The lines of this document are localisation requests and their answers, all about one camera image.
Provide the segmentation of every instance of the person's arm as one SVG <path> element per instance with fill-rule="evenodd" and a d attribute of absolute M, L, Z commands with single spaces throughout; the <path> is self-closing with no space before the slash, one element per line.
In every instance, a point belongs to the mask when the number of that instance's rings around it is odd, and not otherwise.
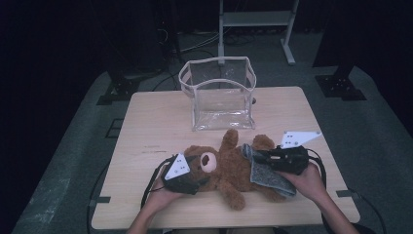
<path fill-rule="evenodd" d="M 183 196 L 182 193 L 174 193 L 166 188 L 162 188 L 164 184 L 160 178 L 157 178 L 152 186 L 151 192 L 146 200 L 145 206 L 140 210 L 134 219 L 131 227 L 128 229 L 128 234 L 144 234 L 149 228 L 155 214 L 171 202 Z"/>
<path fill-rule="evenodd" d="M 358 233 L 325 190 L 316 165 L 310 163 L 301 175 L 278 173 L 288 179 L 303 196 L 317 205 L 334 233 Z"/>

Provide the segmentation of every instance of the light wood tabletop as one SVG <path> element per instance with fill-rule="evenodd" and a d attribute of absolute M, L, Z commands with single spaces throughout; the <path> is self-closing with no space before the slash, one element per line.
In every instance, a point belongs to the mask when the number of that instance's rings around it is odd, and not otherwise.
<path fill-rule="evenodd" d="M 252 105 L 255 130 L 239 130 L 239 145 L 265 134 L 280 144 L 285 131 L 321 131 L 303 91 L 298 87 L 256 88 Z M 226 130 L 192 132 L 191 99 L 181 91 L 136 93 L 132 96 L 92 226 L 95 229 L 127 229 L 140 209 L 143 192 L 154 170 L 165 159 L 190 145 L 219 149 Z M 327 191 L 351 222 L 359 213 L 351 197 L 338 197 L 347 186 L 324 136 L 304 144 L 321 157 L 327 174 Z M 152 228 L 209 228 L 291 226 L 321 224 L 319 209 L 301 194 L 282 203 L 269 201 L 259 192 L 246 192 L 246 205 L 234 211 L 219 192 L 185 195 L 158 213 Z"/>

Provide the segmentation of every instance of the white metal stand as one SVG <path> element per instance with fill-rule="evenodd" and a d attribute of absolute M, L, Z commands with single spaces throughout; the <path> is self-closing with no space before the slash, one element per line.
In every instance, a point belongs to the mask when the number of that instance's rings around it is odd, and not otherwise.
<path fill-rule="evenodd" d="M 224 13 L 224 0 L 219 2 L 219 43 L 218 56 L 224 57 L 224 27 L 228 26 L 275 26 L 286 25 L 285 38 L 281 39 L 289 65 L 295 64 L 295 59 L 289 49 L 288 42 L 297 13 L 299 0 L 294 0 L 291 11 L 279 12 L 226 12 Z"/>

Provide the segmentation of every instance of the gray carpet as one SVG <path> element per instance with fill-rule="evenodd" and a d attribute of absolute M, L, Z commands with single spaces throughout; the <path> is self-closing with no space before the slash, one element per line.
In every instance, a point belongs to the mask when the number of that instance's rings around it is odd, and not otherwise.
<path fill-rule="evenodd" d="M 388 233 L 413 230 L 413 145 L 412 137 L 382 98 L 373 80 L 357 67 L 350 79 L 367 100 L 342 101 L 324 97 L 315 76 L 332 74 L 336 67 L 312 68 L 322 34 L 293 33 L 290 47 L 296 59 L 289 66 L 284 57 L 282 34 L 239 38 L 250 41 L 242 46 L 226 46 L 226 56 L 247 56 L 257 76 L 257 87 L 299 86 L 313 108 L 321 130 L 350 188 L 366 198 L 385 221 Z M 180 35 L 184 49 L 207 36 Z M 217 54 L 216 44 L 183 55 L 185 60 L 206 59 Z M 169 72 L 182 67 L 172 60 Z M 141 82 L 140 92 L 150 92 L 170 73 Z M 156 91 L 174 90 L 176 82 L 167 79 Z M 96 78 L 67 129 L 48 169 L 14 233 L 87 233 L 93 215 L 88 204 L 103 183 L 99 174 L 110 161 L 116 138 L 106 137 L 114 119 L 124 118 L 127 101 L 96 105 L 110 84 L 106 72 Z M 361 199 L 355 199 L 360 224 L 383 233 L 379 217 Z M 289 233 L 326 233 L 321 225 L 286 227 Z M 90 230 L 91 233 L 124 233 L 125 230 Z"/>

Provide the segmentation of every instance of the gray cloth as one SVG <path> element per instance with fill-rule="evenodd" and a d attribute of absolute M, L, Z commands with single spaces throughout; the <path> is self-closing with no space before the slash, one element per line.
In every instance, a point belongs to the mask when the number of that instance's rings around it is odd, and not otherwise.
<path fill-rule="evenodd" d="M 250 181 L 262 186 L 272 187 L 284 197 L 293 197 L 297 193 L 290 181 L 277 174 L 269 165 L 256 163 L 253 155 L 256 152 L 248 144 L 243 145 L 243 156 L 251 162 Z"/>

